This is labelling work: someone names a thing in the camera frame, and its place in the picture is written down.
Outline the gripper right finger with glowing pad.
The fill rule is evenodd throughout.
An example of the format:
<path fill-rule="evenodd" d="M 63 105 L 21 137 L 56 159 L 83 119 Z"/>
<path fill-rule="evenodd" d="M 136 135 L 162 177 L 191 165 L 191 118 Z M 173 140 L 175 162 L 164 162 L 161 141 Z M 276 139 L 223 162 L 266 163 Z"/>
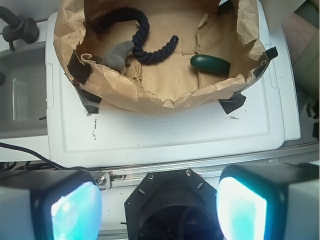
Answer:
<path fill-rule="evenodd" d="M 216 210 L 227 240 L 318 240 L 320 167 L 228 165 L 219 179 Z"/>

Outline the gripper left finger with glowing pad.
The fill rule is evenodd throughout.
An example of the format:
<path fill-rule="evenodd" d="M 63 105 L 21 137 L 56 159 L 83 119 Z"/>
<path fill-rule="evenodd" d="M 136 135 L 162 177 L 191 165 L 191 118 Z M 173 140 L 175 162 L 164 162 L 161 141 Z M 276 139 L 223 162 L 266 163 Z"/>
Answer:
<path fill-rule="evenodd" d="M 102 196 L 86 170 L 10 170 L 0 174 L 2 240 L 95 240 Z"/>

